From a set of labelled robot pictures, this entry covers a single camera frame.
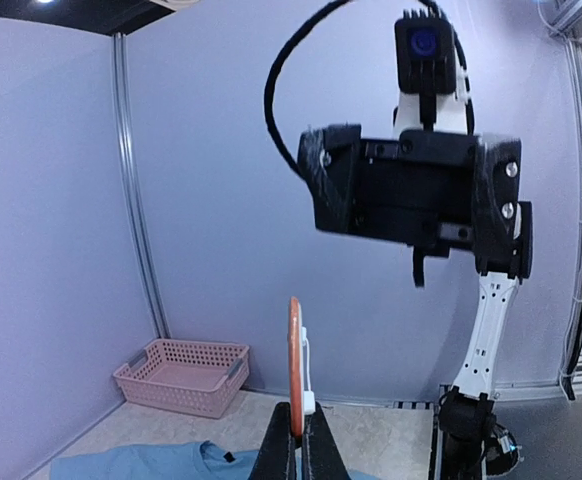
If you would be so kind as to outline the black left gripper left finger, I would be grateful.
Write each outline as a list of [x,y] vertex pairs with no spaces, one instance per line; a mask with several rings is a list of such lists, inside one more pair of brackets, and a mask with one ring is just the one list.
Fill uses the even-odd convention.
[[296,441],[291,433],[290,420],[290,403],[277,403],[248,477],[249,480],[296,478]]

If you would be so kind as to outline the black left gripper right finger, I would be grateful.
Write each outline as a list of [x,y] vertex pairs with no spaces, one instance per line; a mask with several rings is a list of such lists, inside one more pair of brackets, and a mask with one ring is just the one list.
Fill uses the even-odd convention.
[[349,480],[322,406],[317,403],[305,418],[302,435],[302,478],[310,480]]

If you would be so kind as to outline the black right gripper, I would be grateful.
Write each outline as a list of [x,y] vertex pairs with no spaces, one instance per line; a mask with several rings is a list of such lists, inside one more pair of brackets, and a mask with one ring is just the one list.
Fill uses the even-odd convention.
[[474,255],[478,274],[527,278],[532,205],[519,198],[522,144],[500,135],[405,130],[365,139],[358,125],[304,132],[298,165],[317,229],[405,244],[413,281],[427,257]]

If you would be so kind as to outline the orange round brooch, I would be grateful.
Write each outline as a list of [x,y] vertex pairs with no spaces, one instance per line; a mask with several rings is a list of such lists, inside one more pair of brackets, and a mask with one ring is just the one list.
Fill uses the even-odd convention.
[[311,382],[308,331],[303,324],[302,306],[297,297],[289,300],[287,343],[290,431],[295,439],[300,439],[305,418],[316,411],[316,400]]

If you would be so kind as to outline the light blue printed t-shirt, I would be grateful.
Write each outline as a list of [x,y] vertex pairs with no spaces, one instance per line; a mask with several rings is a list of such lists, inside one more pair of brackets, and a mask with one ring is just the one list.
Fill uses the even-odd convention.
[[51,463],[51,479],[283,479],[289,450],[265,447],[228,451],[211,441],[128,445]]

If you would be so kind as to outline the pink plastic basket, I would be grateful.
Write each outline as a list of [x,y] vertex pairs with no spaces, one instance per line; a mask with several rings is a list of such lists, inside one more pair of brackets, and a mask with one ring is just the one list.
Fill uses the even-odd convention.
[[219,419],[250,374],[250,347],[157,339],[113,374],[127,402]]

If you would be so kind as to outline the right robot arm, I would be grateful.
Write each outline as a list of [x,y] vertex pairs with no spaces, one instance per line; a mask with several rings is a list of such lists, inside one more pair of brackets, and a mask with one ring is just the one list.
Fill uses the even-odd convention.
[[482,479],[487,454],[515,445],[493,411],[494,365],[509,307],[532,263],[532,207],[519,197],[522,145],[501,135],[406,130],[365,139],[357,125],[304,132],[298,168],[316,227],[407,245],[413,279],[424,261],[472,253],[479,302],[465,359],[439,402],[440,475]]

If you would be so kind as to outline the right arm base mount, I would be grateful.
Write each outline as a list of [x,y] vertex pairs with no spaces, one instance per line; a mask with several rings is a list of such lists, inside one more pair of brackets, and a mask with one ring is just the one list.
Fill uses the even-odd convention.
[[440,388],[433,405],[430,479],[502,479],[523,462],[522,446],[497,421],[494,401],[456,386]]

